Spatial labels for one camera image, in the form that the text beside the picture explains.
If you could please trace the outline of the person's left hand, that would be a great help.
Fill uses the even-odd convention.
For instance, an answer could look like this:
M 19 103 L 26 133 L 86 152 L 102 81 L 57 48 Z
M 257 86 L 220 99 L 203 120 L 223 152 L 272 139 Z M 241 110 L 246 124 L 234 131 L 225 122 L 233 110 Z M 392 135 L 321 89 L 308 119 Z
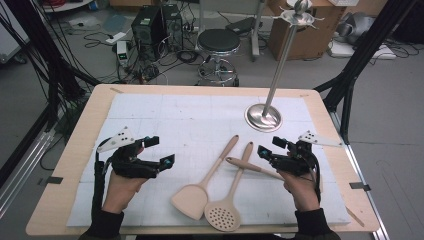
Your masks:
M 127 208 L 132 198 L 140 191 L 145 182 L 145 178 L 126 178 L 112 171 L 102 210 L 120 214 Z

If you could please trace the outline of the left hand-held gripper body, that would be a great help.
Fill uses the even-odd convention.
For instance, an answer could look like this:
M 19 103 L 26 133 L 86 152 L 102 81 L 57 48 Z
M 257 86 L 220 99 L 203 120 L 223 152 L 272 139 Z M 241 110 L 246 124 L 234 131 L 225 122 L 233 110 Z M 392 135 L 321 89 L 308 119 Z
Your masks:
M 143 139 L 135 139 L 130 129 L 125 126 L 114 136 L 103 140 L 96 149 L 95 163 L 99 163 L 99 154 L 115 149 L 104 163 L 101 174 L 105 175 L 112 166 L 117 175 L 127 178 L 155 178 L 159 173 L 157 162 L 142 161 L 137 158 L 143 147 Z

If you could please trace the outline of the wooden table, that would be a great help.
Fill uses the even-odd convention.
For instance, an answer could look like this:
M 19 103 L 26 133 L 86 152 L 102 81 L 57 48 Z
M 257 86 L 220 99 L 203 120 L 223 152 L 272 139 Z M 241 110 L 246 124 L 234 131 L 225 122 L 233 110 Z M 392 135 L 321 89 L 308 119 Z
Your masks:
M 89 155 L 94 148 L 95 137 L 100 133 L 107 113 L 116 95 L 120 94 L 153 94 L 153 95 L 196 95 L 196 96 L 247 96 L 256 100 L 266 98 L 266 88 L 246 87 L 194 87 L 194 86 L 161 86 L 161 85 L 112 85 L 101 84 L 94 88 L 82 114 L 77 121 L 69 142 L 58 160 L 53 171 L 53 177 L 62 177 L 59 184 L 48 183 L 35 207 L 26 226 L 26 233 L 34 237 L 78 237 L 88 227 L 68 227 L 67 220 L 71 214 L 73 201 L 76 199 L 79 177 L 82 176 L 83 167 L 89 162 Z M 321 97 L 315 90 L 308 89 L 277 89 L 277 97 L 304 99 L 306 107 L 311 114 L 312 122 L 317 126 L 318 134 L 324 137 L 338 138 L 333 116 L 327 113 Z M 351 221 L 346 225 L 330 224 L 338 233 L 371 233 L 380 226 L 378 217 L 373 210 L 368 198 L 368 193 L 360 188 L 352 189 L 350 183 L 364 182 L 359 176 L 360 170 L 355 166 L 353 152 L 349 146 L 337 149 L 324 146 L 324 153 L 328 158 L 331 170 L 334 171 L 336 183 L 340 187 L 348 218 Z M 242 226 L 240 233 L 253 233 L 253 231 L 267 230 L 277 233 L 294 232 L 296 227 L 269 225 Z M 206 226 L 182 227 L 124 227 L 123 234 L 219 234 L 217 230 Z

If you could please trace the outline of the black metal frame post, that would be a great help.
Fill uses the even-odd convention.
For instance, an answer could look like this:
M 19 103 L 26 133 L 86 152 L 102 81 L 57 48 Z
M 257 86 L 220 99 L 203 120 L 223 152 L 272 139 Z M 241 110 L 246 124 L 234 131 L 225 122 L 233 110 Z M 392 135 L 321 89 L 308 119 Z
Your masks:
M 315 87 L 319 93 L 328 90 L 323 103 L 329 113 L 336 113 L 337 106 L 343 102 L 342 116 L 339 120 L 339 135 L 345 144 L 350 144 L 351 106 L 354 86 L 359 75 L 395 25 L 408 14 L 418 1 L 424 0 L 388 0 L 342 71 L 333 79 Z
M 51 129 L 57 121 L 60 97 L 66 100 L 78 100 L 85 91 L 77 83 L 77 78 L 96 86 L 100 81 L 78 70 L 68 63 L 43 23 L 40 14 L 31 0 L 4 0 L 12 15 L 16 18 L 32 46 L 47 63 L 44 76 L 49 85 L 47 128 Z

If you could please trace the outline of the white foam mat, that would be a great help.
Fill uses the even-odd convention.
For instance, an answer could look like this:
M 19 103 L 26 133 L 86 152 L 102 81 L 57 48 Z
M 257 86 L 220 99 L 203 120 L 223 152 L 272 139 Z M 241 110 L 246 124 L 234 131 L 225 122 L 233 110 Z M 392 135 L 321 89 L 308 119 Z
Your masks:
M 317 133 L 304 98 L 276 97 L 274 106 L 283 117 L 275 132 L 262 133 L 245 121 L 244 112 L 259 96 L 118 94 L 97 137 L 92 156 L 79 181 L 76 200 L 67 221 L 68 227 L 89 226 L 94 181 L 95 149 L 101 141 L 115 135 L 125 126 L 135 138 L 159 136 L 160 144 L 145 149 L 139 158 L 158 161 L 175 154 L 175 163 L 156 179 L 143 184 L 141 193 L 128 205 L 123 226 L 210 226 L 202 217 L 193 220 L 171 204 L 171 197 L 187 184 L 200 182 L 217 160 L 228 141 L 239 140 L 228 156 L 241 158 L 248 142 L 254 143 L 249 162 L 263 169 L 274 169 L 258 157 L 258 145 L 276 154 L 286 150 L 272 144 L 274 136 L 296 142 L 306 131 Z M 336 184 L 322 146 L 313 146 L 323 182 L 321 206 L 329 224 L 350 223 L 344 201 Z M 238 168 L 225 160 L 208 184 L 210 201 L 224 198 Z M 235 191 L 234 204 L 241 215 L 242 226 L 294 226 L 294 204 L 284 189 L 283 181 L 245 170 Z

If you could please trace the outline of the wooden slotted spatula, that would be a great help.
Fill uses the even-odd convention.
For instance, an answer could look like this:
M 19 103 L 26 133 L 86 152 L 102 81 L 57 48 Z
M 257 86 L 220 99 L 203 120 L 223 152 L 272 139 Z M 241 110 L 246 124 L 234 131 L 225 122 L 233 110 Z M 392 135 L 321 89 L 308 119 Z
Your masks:
M 171 197 L 171 204 L 177 210 L 179 210 L 181 213 L 191 219 L 201 219 L 204 212 L 204 207 L 208 203 L 209 199 L 207 192 L 208 183 L 212 175 L 215 173 L 215 171 L 218 169 L 218 167 L 224 160 L 224 158 L 237 144 L 238 140 L 238 135 L 234 135 L 229 140 L 229 142 L 227 143 L 215 163 L 212 165 L 205 177 L 199 183 L 188 184 L 182 187 L 177 193 L 175 193 Z

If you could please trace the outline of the large black computer tower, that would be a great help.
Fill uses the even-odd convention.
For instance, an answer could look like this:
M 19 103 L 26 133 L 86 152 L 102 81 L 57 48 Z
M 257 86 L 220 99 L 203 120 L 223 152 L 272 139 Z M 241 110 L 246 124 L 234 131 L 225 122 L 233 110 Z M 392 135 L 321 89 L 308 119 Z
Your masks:
M 145 59 L 159 59 L 159 44 L 166 38 L 159 6 L 144 5 L 131 24 L 138 53 Z

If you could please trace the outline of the black round stool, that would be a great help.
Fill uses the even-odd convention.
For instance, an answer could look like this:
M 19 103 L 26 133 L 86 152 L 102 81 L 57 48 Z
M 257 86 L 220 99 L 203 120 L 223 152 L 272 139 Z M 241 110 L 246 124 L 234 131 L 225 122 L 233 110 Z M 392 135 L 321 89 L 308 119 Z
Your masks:
M 197 47 L 207 54 L 198 66 L 198 75 L 202 80 L 222 86 L 231 81 L 234 87 L 239 86 L 236 68 L 226 60 L 240 47 L 240 38 L 236 33 L 228 29 L 204 30 L 198 35 Z

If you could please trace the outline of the round white table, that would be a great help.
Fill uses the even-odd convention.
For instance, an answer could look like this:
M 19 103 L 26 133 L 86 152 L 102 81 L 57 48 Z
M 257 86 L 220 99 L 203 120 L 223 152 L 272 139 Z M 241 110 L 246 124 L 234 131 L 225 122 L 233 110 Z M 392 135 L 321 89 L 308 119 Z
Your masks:
M 81 2 L 71 2 L 70 0 L 67 0 L 61 6 L 44 6 L 43 10 L 47 13 L 69 11 L 69 10 L 73 10 L 73 9 L 77 9 L 77 8 L 86 6 L 89 3 L 91 3 L 92 1 L 93 0 L 82 0 Z

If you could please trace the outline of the white power strip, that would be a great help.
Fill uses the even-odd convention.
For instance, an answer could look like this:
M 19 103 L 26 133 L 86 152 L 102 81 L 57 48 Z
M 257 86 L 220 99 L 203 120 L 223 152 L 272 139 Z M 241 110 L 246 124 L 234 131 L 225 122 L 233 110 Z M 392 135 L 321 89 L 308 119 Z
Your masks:
M 119 32 L 119 33 L 113 35 L 111 38 L 106 39 L 105 42 L 108 43 L 108 44 L 114 44 L 115 42 L 124 38 L 126 35 L 127 34 L 124 33 L 124 32 Z

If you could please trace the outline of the metal utensil stand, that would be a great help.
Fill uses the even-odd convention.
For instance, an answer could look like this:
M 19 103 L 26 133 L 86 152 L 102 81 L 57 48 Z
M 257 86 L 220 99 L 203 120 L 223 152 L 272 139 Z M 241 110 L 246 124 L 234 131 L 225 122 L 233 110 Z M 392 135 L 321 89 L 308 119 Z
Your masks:
M 270 133 L 278 130 L 282 126 L 283 116 L 275 107 L 272 106 L 272 101 L 298 27 L 309 26 L 316 29 L 314 22 L 316 20 L 322 21 L 322 18 L 314 17 L 312 14 L 307 12 L 307 10 L 311 7 L 311 0 L 296 0 L 291 9 L 281 8 L 282 12 L 279 16 L 276 16 L 276 19 L 285 21 L 289 26 L 287 41 L 283 46 L 282 55 L 269 88 L 266 102 L 253 104 L 249 106 L 244 113 L 244 118 L 247 124 L 257 131 Z

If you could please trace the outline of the small white power supply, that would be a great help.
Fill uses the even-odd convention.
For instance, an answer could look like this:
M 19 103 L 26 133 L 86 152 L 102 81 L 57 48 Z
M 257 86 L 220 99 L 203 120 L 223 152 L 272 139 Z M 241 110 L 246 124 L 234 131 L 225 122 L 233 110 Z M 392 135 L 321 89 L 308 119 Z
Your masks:
M 122 66 L 128 65 L 128 52 L 127 52 L 127 42 L 126 41 L 118 41 L 116 48 L 117 59 Z

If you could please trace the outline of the beige slotted spatula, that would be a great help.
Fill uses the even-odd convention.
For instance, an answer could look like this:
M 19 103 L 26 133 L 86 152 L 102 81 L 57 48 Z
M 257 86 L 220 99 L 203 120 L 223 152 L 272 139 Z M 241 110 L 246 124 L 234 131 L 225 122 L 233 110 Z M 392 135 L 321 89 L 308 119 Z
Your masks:
M 281 181 L 284 180 L 284 178 L 280 174 L 275 173 L 275 172 L 272 172 L 272 171 L 267 170 L 267 169 L 263 169 L 263 168 L 261 168 L 259 166 L 256 166 L 254 164 L 248 163 L 247 161 L 242 161 L 242 160 L 237 159 L 237 158 L 234 158 L 234 157 L 227 157 L 226 158 L 226 161 L 228 163 L 232 164 L 232 165 L 235 165 L 235 166 L 239 167 L 239 168 L 248 169 L 248 170 L 251 170 L 251 171 L 254 171 L 254 172 L 259 172 L 259 173 L 268 175 L 270 177 L 279 179 Z

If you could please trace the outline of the grey rounded device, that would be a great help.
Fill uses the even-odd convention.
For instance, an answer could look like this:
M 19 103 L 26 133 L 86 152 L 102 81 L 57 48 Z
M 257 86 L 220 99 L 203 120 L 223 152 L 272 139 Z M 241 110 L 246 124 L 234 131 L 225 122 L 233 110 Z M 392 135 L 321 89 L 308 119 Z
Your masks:
M 375 19 L 364 12 L 348 12 L 339 22 L 336 33 L 342 42 L 354 45 L 373 25 Z

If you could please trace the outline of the beige perforated skimmer spoon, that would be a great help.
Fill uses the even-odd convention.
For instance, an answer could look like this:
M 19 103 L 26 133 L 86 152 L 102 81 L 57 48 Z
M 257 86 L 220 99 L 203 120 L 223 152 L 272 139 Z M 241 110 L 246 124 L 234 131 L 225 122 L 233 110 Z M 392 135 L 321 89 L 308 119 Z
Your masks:
M 234 194 L 244 169 L 239 167 L 227 195 L 218 201 L 209 202 L 204 208 L 207 222 L 216 230 L 233 232 L 241 225 L 241 216 L 234 205 Z

